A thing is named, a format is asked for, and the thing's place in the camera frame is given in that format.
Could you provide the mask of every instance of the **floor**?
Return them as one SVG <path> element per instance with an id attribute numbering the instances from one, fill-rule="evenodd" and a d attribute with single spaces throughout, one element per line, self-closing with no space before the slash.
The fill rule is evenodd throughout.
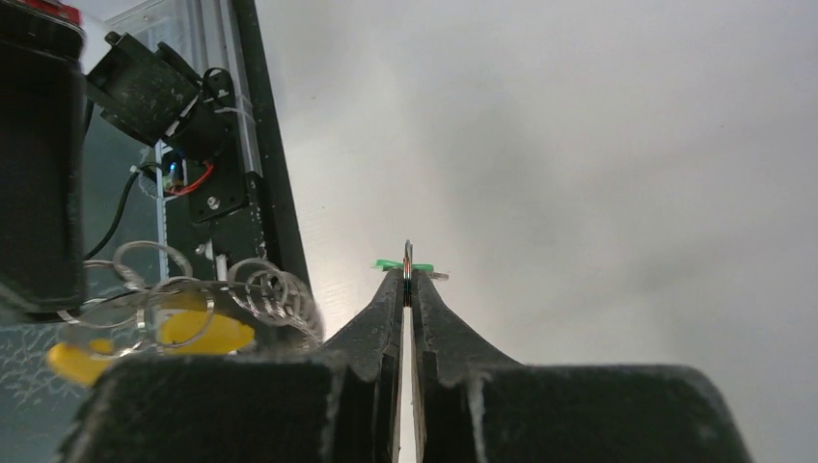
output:
<path id="1" fill-rule="evenodd" d="M 330 332 L 411 238 L 516 359 L 700 368 L 815 459 L 818 4 L 257 4 Z"/>

